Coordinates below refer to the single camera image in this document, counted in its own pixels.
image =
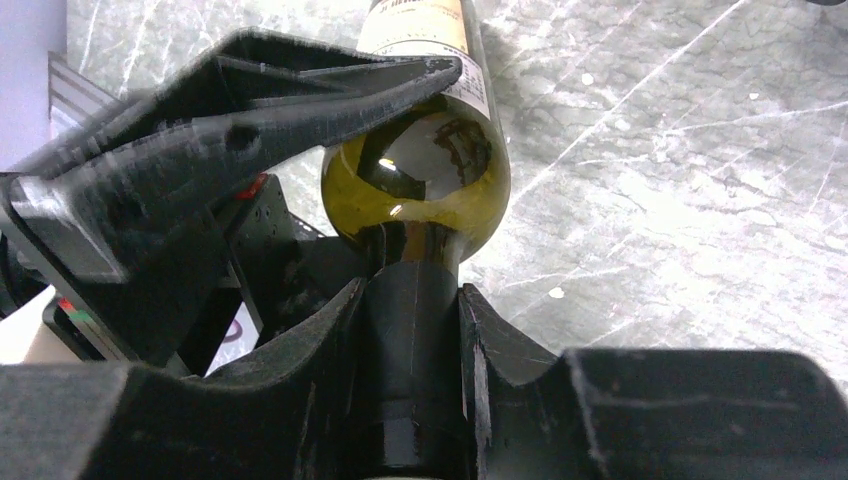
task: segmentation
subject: screw hole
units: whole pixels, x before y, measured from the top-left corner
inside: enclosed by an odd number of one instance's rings
[[[247,150],[258,138],[259,132],[255,128],[236,125],[230,128],[224,141],[230,152],[241,152]]]

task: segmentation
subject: green glass bottle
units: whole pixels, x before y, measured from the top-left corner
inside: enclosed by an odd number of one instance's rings
[[[427,260],[456,275],[498,227],[510,171],[470,0],[372,4],[359,50],[379,55],[456,55],[460,81],[382,128],[328,149],[324,207],[342,237],[368,251],[374,269]]]
[[[327,150],[321,192],[371,272],[342,447],[351,478],[473,478],[457,270],[509,200],[505,142],[471,0],[380,0],[367,53],[454,55],[462,78],[395,121]]]

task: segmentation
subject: white wall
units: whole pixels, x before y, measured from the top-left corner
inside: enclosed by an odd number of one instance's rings
[[[66,0],[0,0],[0,170],[49,140],[47,52],[66,45]]]

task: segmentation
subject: white paper label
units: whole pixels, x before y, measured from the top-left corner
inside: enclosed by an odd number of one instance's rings
[[[483,69],[468,56],[459,0],[387,0],[365,21],[358,49],[385,56],[452,55],[462,59],[462,77],[445,95],[491,120]]]

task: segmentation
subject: bottle neck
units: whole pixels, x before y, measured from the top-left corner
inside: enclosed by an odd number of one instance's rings
[[[401,262],[429,262],[446,268],[458,277],[459,262],[466,242],[461,234],[433,222],[394,221],[360,231],[360,245],[366,245],[369,274]]]
[[[401,262],[365,288],[344,428],[351,479],[469,479],[456,283],[439,265]]]

